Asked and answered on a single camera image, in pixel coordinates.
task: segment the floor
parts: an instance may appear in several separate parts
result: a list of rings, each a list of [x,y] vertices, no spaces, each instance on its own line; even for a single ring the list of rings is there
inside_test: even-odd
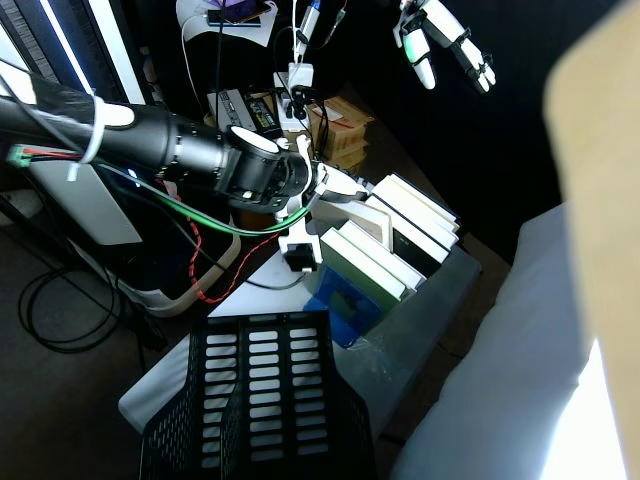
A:
[[[347,96],[358,103],[353,92]],[[361,172],[364,176],[375,181],[397,171],[437,196],[384,125],[371,124],[367,138],[371,146]],[[18,243],[30,246],[20,232],[8,231]],[[459,357],[468,351],[509,271],[503,260],[471,234],[462,244],[480,261],[483,274],[376,444],[381,480],[388,478],[403,443],[437,401]],[[5,235],[0,235],[0,252],[0,477],[137,478],[140,437],[117,410],[118,398],[141,376],[134,335],[120,328],[104,344],[81,355],[45,350],[21,329],[15,305],[22,288],[47,267]],[[109,300],[108,289],[96,278],[82,273],[74,278],[102,301]],[[90,328],[103,316],[62,281],[43,292],[34,312],[42,319],[43,333],[60,336]],[[189,328],[187,320],[159,324],[169,340],[168,348]],[[152,365],[166,351],[146,352],[147,363]]]

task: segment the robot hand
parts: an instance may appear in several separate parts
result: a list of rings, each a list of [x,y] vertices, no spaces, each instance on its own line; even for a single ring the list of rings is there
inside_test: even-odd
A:
[[[488,92],[496,83],[491,57],[483,53],[469,39],[471,33],[440,0],[402,0],[400,20],[393,29],[398,48],[404,46],[409,62],[422,84],[429,90],[436,86],[431,66],[427,35],[444,48],[451,48],[454,56],[481,92]]]

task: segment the white fabric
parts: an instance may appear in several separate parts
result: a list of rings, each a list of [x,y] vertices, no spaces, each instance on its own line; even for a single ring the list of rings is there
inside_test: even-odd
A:
[[[471,351],[447,379],[440,400],[407,442],[394,480],[558,478],[545,465],[548,459],[570,457],[564,451],[549,452],[552,445],[572,445],[559,419],[593,344],[583,332],[574,299],[565,215],[560,206],[523,225],[513,269],[495,306]],[[604,376],[599,378],[606,398]],[[608,402],[598,408],[583,408],[582,424],[597,423],[594,416],[604,418],[615,438]],[[563,429],[565,441],[554,440],[556,430]],[[581,434],[586,435],[584,427]],[[607,438],[611,444],[611,435]],[[591,439],[592,446],[604,441],[600,432],[591,432]],[[591,448],[590,453],[600,450]],[[579,453],[575,459],[602,467],[602,459]],[[555,471],[576,472],[572,467]]]

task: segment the beige object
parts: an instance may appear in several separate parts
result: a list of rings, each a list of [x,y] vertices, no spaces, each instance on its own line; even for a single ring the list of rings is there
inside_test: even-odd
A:
[[[579,300],[602,349],[629,478],[640,478],[640,2],[556,67],[546,116],[570,207]]]

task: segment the basket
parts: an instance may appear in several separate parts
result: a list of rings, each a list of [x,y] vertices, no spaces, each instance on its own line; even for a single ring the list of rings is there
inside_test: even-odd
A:
[[[143,480],[375,478],[367,408],[335,368],[326,312],[207,319],[185,386],[143,435]]]

